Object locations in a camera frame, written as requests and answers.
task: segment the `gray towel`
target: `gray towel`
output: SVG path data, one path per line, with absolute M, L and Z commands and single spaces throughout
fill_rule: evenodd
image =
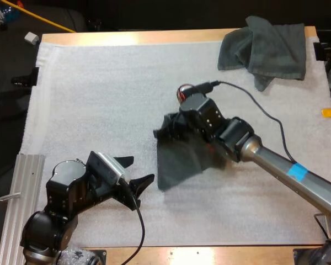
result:
M 274 25 L 255 16 L 247 27 L 225 36 L 218 58 L 218 70 L 245 67 L 255 76 L 255 87 L 265 90 L 275 78 L 304 80 L 304 24 Z

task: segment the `table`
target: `table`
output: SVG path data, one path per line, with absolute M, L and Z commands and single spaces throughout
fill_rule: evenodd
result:
M 42 42 L 73 46 L 118 46 L 159 43 L 219 41 L 235 29 L 130 31 L 109 33 L 44 34 Z M 306 37 L 316 36 L 313 26 L 305 27 Z M 318 246 L 204 246 L 144 247 L 131 264 L 280 264 L 291 265 L 294 248 Z M 107 248 L 107 263 L 121 264 L 135 248 Z

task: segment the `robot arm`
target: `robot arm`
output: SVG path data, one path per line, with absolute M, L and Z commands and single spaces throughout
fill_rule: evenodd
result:
M 23 228 L 21 246 L 27 265 L 55 264 L 74 232 L 79 213 L 114 198 L 135 210 L 140 194 L 154 175 L 126 183 L 124 168 L 133 157 L 114 158 L 91 152 L 86 164 L 80 160 L 59 163 L 46 184 L 47 205 L 34 213 Z
M 198 133 L 232 161 L 256 163 L 323 212 L 331 238 L 331 182 L 264 147 L 244 120 L 224 118 L 215 102 L 205 96 L 213 90 L 213 84 L 219 82 L 178 90 L 179 112 L 166 115 L 154 136 L 158 141 L 181 140 L 188 133 Z

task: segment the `yellow cable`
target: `yellow cable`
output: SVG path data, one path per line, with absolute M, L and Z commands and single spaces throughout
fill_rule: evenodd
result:
M 57 27 L 57 28 L 63 29 L 63 30 L 65 30 L 65 31 L 67 31 L 67 32 L 71 32 L 71 33 L 75 33 L 75 32 L 76 32 L 76 31 L 74 31 L 74 30 L 72 30 L 72 29 L 66 28 L 66 27 L 64 27 L 64 26 L 62 26 L 62 25 L 59 25 L 59 24 L 56 24 L 56 23 L 54 23 L 53 21 L 50 21 L 50 20 L 48 20 L 48 19 L 46 19 L 46 18 L 42 18 L 42 17 L 40 17 L 39 15 L 36 15 L 36 14 L 34 14 L 34 13 L 32 13 L 32 12 L 30 12 L 30 11 L 28 11 L 28 10 L 22 8 L 22 7 L 19 7 L 19 6 L 15 5 L 15 4 L 11 3 L 11 2 L 8 2 L 8 1 L 6 1 L 6 0 L 0 0 L 0 1 L 3 2 L 3 3 L 5 3 L 5 4 L 8 4 L 9 6 L 11 6 L 11 7 L 13 7 L 13 8 L 16 8 L 16 9 L 18 9 L 18 10 L 20 10 L 20 11 L 26 13 L 27 15 L 31 15 L 32 17 L 34 17 L 34 18 L 36 18 L 36 19 L 39 19 L 39 20 L 42 20 L 42 21 L 44 21 L 45 23 L 48 23 L 48 24 L 50 24 L 50 25 L 53 25 L 53 26 L 55 26 L 55 27 Z

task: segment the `blue tape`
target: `blue tape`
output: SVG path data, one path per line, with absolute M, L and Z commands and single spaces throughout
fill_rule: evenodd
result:
M 299 163 L 295 163 L 288 171 L 289 176 L 295 177 L 298 182 L 301 182 L 305 175 L 308 173 L 308 170 Z

